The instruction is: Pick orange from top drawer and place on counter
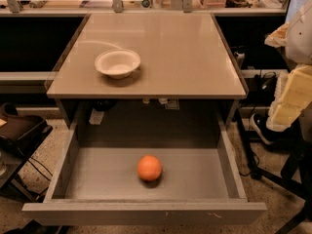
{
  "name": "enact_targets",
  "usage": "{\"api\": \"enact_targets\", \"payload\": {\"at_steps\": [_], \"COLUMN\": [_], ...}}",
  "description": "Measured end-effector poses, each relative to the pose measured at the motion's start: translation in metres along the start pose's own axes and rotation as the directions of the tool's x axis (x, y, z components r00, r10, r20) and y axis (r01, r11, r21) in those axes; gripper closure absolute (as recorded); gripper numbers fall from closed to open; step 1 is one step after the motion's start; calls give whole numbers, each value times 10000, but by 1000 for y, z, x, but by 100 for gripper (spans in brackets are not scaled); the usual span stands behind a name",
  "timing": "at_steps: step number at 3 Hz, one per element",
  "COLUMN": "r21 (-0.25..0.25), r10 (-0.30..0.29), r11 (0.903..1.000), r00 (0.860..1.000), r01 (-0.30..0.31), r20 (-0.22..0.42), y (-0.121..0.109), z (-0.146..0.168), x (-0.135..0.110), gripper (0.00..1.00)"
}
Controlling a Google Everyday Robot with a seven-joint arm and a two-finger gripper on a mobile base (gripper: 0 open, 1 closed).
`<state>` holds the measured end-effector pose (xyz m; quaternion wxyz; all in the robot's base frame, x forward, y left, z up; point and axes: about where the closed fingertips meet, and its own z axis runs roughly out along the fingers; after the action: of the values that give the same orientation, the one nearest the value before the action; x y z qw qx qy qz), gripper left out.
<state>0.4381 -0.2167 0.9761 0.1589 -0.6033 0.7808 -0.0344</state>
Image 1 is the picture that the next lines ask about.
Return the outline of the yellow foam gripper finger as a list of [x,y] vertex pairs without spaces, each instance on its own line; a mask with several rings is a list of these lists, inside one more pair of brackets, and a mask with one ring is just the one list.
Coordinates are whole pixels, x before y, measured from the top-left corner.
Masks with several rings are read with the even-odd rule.
[[312,102],[312,65],[298,64],[290,73],[282,72],[276,84],[266,127],[283,132]]

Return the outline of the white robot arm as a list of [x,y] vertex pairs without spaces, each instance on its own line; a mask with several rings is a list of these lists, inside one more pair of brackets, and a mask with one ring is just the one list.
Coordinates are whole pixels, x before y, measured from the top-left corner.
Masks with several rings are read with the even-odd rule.
[[285,48],[285,56],[296,63],[288,74],[278,78],[266,128],[283,132],[312,101],[312,0],[306,2],[264,41]]

